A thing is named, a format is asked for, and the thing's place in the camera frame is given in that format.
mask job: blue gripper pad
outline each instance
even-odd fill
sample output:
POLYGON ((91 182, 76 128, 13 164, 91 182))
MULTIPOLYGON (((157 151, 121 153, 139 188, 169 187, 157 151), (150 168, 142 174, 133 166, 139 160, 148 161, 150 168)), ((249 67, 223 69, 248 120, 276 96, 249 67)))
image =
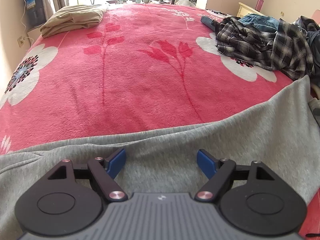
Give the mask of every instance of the blue gripper pad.
POLYGON ((208 179, 211 179, 214 174, 216 174, 217 169, 215 162, 210 159, 205 153, 201 150, 197 153, 197 163, 202 172, 206 175, 208 179))
POLYGON ((115 177, 118 175, 118 173, 124 167, 125 160, 126 160, 126 156, 125 156, 124 149, 122 149, 115 157, 113 157, 111 160, 109 160, 107 173, 112 179, 115 179, 115 177))

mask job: black round pad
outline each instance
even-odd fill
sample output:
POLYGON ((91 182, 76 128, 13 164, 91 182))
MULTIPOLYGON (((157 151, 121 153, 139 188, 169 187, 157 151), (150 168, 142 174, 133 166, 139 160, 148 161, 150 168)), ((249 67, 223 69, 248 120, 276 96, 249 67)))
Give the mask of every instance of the black round pad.
POLYGON ((248 207, 261 215, 272 215, 280 212, 284 203, 281 198, 268 193, 258 193, 247 198, 248 207))
POLYGON ((304 221, 306 205, 288 185, 273 181, 235 187, 220 201, 223 216, 240 230, 259 236, 285 235, 304 221))
POLYGON ((73 196, 66 193, 51 193, 38 201, 38 208, 47 214, 63 214, 71 210, 76 203, 73 196))
POLYGON ((62 179, 38 181, 17 201, 16 218, 24 231, 64 236, 81 231, 102 212, 99 195, 62 179))

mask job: blue jeans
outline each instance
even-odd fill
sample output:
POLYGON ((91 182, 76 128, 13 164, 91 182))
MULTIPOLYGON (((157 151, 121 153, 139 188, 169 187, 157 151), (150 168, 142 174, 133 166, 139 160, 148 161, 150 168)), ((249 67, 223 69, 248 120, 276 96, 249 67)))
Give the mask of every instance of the blue jeans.
POLYGON ((272 17, 262 16, 254 13, 243 16, 239 22, 241 22, 243 25, 253 25, 259 31, 268 33, 275 33, 278 30, 279 25, 278 20, 272 17))

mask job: white flower pattern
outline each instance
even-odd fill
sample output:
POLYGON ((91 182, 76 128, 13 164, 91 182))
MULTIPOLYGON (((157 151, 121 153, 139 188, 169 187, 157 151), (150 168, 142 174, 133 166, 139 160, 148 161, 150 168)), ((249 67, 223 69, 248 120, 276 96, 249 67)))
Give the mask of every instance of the white flower pattern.
POLYGON ((194 19, 194 18, 191 18, 191 17, 186 17, 186 18, 185 18, 185 16, 190 16, 190 14, 188 14, 188 13, 186 13, 186 12, 183 12, 183 11, 180 11, 180 10, 175 10, 175 9, 162 8, 162 7, 161 7, 161 9, 166 10, 166 11, 170 11, 170 12, 173 12, 172 15, 182 17, 182 18, 186 21, 187 30, 189 29, 187 22, 194 22, 194 21, 195 21, 195 19, 194 19))
POLYGON ((220 52, 218 52, 218 49, 216 47, 217 41, 216 36, 214 33, 209 34, 211 38, 207 37, 198 37, 196 38, 196 43, 203 49, 204 51, 207 51, 209 53, 221 56, 221 61, 225 65, 225 67, 230 70, 233 74, 237 75, 238 77, 249 81, 254 82, 257 80, 257 75, 262 76, 264 79, 276 82, 277 77, 272 71, 265 70, 263 68, 260 68, 258 66, 253 67, 247 67, 247 66, 241 66, 238 64, 235 60, 231 59, 230 57, 227 57, 220 52))
POLYGON ((0 146, 0 155, 7 154, 10 150, 11 141, 10 136, 7 137, 6 135, 3 137, 1 146, 0 146))
POLYGON ((39 70, 47 66, 57 55, 57 47, 40 44, 30 50, 15 72, 0 100, 0 109, 8 100, 11 106, 21 102, 35 88, 39 80, 39 70))

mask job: pink blanket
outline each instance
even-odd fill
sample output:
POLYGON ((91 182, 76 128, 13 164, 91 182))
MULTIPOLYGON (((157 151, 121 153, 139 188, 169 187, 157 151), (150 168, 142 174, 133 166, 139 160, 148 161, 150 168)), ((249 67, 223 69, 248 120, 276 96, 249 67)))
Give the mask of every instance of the pink blanket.
POLYGON ((39 38, 0 101, 0 154, 78 137, 212 122, 291 83, 217 52, 205 10, 133 4, 39 38))

